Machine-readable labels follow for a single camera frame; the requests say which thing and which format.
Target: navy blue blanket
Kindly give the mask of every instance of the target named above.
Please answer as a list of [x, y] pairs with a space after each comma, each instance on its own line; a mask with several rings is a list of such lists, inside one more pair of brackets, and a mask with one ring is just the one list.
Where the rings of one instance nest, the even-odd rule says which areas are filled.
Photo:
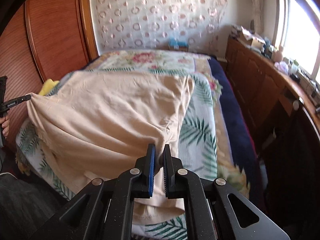
[[222, 114], [226, 123], [234, 164], [244, 168], [251, 189], [249, 200], [260, 210], [265, 210], [262, 193], [259, 162], [253, 141], [245, 125], [240, 106], [221, 65], [211, 58], [209, 61], [212, 76], [223, 86], [220, 96]]

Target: window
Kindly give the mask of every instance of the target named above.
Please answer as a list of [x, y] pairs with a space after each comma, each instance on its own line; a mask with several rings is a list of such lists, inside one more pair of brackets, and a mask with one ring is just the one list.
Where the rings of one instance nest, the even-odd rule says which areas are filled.
[[283, 54], [285, 57], [297, 60], [310, 77], [313, 74], [313, 79], [319, 69], [319, 64], [316, 65], [319, 41], [320, 35], [308, 15], [295, 0], [289, 0], [288, 27]]
[[313, 22], [295, 0], [277, 0], [278, 24], [272, 43], [283, 46], [284, 57], [297, 60], [307, 76], [320, 83], [320, 34], [314, 25], [320, 23], [320, 12], [312, 1], [306, 2], [316, 15]]

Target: white curtain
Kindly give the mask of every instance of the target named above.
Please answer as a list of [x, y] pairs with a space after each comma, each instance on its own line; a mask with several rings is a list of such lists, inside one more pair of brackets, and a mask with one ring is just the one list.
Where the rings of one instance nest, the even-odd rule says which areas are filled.
[[252, 0], [254, 30], [258, 34], [263, 32], [263, 0]]
[[190, 52], [219, 54], [227, 0], [91, 0], [99, 53], [112, 49], [167, 49], [176, 38]]

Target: leaf pattern blanket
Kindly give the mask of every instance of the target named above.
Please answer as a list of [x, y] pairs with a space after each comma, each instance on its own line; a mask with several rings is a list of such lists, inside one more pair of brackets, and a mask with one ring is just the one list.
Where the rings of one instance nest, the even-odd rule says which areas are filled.
[[[169, 51], [116, 51], [102, 55], [83, 71], [143, 71], [165, 75], [191, 75], [195, 90], [184, 118], [179, 140], [179, 158], [184, 167], [200, 177], [213, 180], [217, 177], [217, 138], [213, 106], [219, 99], [221, 87], [217, 80], [195, 73], [195, 65], [207, 63], [207, 56]], [[48, 94], [57, 93], [72, 76], [67, 74]], [[20, 166], [31, 166], [66, 199], [71, 192], [52, 172], [39, 147], [39, 138], [33, 124], [26, 120], [17, 135], [17, 160]], [[184, 215], [156, 225], [132, 225], [134, 238], [186, 239]]]

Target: black gripper frame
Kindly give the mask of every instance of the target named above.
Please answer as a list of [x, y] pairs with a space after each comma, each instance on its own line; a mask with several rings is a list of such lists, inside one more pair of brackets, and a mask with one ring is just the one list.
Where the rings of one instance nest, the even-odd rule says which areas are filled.
[[30, 240], [130, 239], [133, 200], [150, 198], [149, 174], [154, 161], [155, 145], [149, 144], [147, 155], [136, 161], [135, 168], [139, 169], [139, 173], [131, 169], [116, 179], [92, 180], [39, 228]]
[[163, 152], [169, 199], [183, 198], [188, 240], [290, 240], [288, 235], [224, 179], [201, 179]]

